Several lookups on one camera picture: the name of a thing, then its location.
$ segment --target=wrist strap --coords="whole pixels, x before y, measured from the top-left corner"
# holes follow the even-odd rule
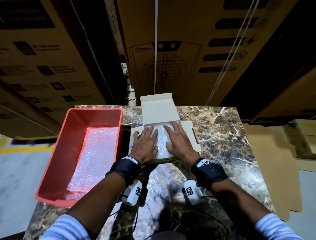
[[[191,172],[195,175],[198,184],[207,190],[214,182],[221,182],[228,178],[223,167],[212,163],[206,158],[199,158],[191,167]]]
[[[125,179],[126,187],[133,185],[133,181],[141,172],[141,164],[132,157],[124,157],[113,163],[110,171],[106,174],[116,172]]]

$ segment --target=floor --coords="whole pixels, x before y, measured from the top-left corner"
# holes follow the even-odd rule
[[[0,143],[3,146],[0,150],[0,238],[3,238],[26,230],[36,205],[34,195],[48,163],[51,147],[48,144],[12,145],[6,138],[0,139]],[[316,173],[299,170],[299,174],[303,212],[291,212],[287,224],[304,240],[314,240]]]

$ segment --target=red plastic bin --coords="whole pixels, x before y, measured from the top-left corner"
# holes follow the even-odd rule
[[[116,161],[124,133],[122,116],[120,108],[69,109],[35,199],[56,207],[72,207],[78,200],[65,200],[64,196],[78,164],[87,128],[118,127]]]

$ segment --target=white electronic device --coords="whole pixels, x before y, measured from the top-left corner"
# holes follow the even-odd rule
[[[183,186],[188,196],[188,199],[192,205],[196,205],[197,203],[203,201],[203,198],[205,197],[212,197],[212,195],[204,195],[204,188],[197,186],[197,182],[195,180],[188,180],[183,184]]]
[[[135,180],[133,185],[128,186],[121,197],[122,202],[130,205],[135,206],[142,189],[142,183],[139,180]]]

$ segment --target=marble table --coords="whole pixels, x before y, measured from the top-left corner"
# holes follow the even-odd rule
[[[140,106],[76,107],[123,108],[125,125],[133,128],[143,124]],[[177,107],[177,110],[181,120],[193,122],[202,156],[222,165],[232,181],[275,212],[236,108]],[[122,204],[120,211],[105,223],[98,239],[145,240],[162,231],[181,232],[187,239],[201,234],[209,239],[243,239],[216,200],[206,198],[194,207],[188,203],[183,183],[195,177],[181,160],[142,167],[138,179],[143,183],[138,206]],[[38,202],[24,239],[38,239],[66,211],[67,208]]]

